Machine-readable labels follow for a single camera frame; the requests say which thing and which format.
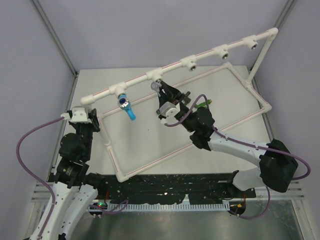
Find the chrome water faucet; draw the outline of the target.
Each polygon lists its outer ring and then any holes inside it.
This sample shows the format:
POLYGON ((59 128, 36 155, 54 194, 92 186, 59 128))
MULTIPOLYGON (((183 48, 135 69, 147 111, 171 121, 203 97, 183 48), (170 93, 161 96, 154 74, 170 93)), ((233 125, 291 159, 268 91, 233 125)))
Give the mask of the chrome water faucet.
POLYGON ((161 83, 158 81, 152 81, 152 83, 150 84, 150 88, 157 93, 158 97, 161 97, 161 94, 160 94, 161 86, 162 86, 161 83))

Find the white PVC pipe frame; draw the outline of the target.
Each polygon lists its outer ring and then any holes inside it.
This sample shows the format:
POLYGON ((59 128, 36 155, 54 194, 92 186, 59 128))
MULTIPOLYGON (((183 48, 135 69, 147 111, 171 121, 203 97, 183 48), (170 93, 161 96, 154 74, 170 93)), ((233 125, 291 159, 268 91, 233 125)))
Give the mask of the white PVC pipe frame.
POLYGON ((119 182, 149 173, 254 169, 250 162, 221 153, 215 155, 217 163, 210 163, 210 154, 198 150, 181 125, 163 125, 152 113, 157 93, 149 89, 149 84, 163 80, 182 92, 190 91, 192 99, 204 94, 213 101, 212 116, 222 132, 265 140, 263 114, 272 107, 254 89, 253 79, 249 79, 251 71, 230 62, 212 67, 197 66, 197 62, 212 56, 225 57, 237 47, 253 48, 260 40, 266 41, 268 35, 267 31, 251 35, 164 67, 82 69, 72 102, 97 108, 102 139, 94 146, 95 155, 110 160, 119 182), (121 94, 128 97, 135 120, 119 108, 121 94))

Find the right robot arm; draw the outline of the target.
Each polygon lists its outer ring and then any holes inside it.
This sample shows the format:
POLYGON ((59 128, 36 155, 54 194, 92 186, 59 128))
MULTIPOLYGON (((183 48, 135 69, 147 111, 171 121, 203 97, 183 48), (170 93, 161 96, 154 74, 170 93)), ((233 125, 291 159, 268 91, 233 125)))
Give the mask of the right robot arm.
POLYGON ((157 94, 156 113, 163 125, 170 128, 182 125, 191 133, 189 138, 198 149, 225 153, 255 165, 250 170, 233 172, 226 185, 231 197, 261 186, 279 193, 287 191, 298 162, 282 141, 273 139, 270 143, 260 143, 221 132, 214 126, 215 120, 204 94, 196 98, 203 98, 204 105, 196 108, 197 101, 187 106, 191 102, 189 92, 182 93, 162 80, 152 82, 151 89, 157 94))

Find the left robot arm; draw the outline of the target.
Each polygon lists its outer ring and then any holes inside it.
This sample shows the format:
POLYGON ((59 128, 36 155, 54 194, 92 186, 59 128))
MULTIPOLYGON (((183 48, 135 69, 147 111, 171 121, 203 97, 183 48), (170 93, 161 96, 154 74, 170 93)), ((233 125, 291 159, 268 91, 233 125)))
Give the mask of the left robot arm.
POLYGON ((30 236, 32 240, 68 240, 84 212, 94 199, 107 193, 106 179, 88 173, 93 134, 100 124, 97 110, 76 106, 62 115, 74 128, 60 141, 58 163, 51 186, 51 197, 30 236))

